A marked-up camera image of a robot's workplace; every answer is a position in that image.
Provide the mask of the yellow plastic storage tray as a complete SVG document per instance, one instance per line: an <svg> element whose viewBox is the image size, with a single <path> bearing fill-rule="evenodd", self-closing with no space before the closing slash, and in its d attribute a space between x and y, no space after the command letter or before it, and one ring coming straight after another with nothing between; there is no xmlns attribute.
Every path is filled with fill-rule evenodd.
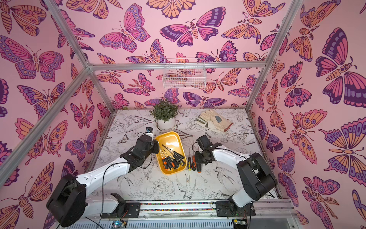
<svg viewBox="0 0 366 229"><path fill-rule="evenodd" d="M155 138L159 145L157 162L164 175L182 172L187 168L188 160L178 133L171 131Z"/></svg>

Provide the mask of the orange handled screwdriver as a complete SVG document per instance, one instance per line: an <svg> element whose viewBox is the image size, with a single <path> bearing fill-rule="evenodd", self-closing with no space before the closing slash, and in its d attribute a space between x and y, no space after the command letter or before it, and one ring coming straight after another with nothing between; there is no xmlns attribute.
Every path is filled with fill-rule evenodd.
<svg viewBox="0 0 366 229"><path fill-rule="evenodd" d="M202 165L200 163L196 164L196 168L197 168L197 172L201 173L202 172Z"/></svg>

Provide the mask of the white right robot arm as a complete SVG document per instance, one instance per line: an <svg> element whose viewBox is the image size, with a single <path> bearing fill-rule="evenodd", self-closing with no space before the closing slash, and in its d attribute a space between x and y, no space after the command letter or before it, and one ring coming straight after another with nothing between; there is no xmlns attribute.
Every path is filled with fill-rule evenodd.
<svg viewBox="0 0 366 229"><path fill-rule="evenodd" d="M228 198L215 203L219 217L254 216L253 203L274 189L278 181L271 168L259 153L243 154L226 148L221 143L213 144L205 135L196 140L200 151L195 152L197 170L202 164L222 162L239 173L242 188Z"/></svg>

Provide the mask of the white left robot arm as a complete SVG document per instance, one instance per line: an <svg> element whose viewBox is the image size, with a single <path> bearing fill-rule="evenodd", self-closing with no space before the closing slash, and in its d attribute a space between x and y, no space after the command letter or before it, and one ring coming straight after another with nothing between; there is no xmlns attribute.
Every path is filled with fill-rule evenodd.
<svg viewBox="0 0 366 229"><path fill-rule="evenodd" d="M62 227L69 227L80 218L103 214L121 217L126 212L126 201L117 193L111 198L102 194L100 200L88 200L97 189L103 189L108 182L141 167L151 154L159 152L159 143L149 135L140 136L135 146L121 154L111 163L85 174L64 175L51 194L46 208Z"/></svg>

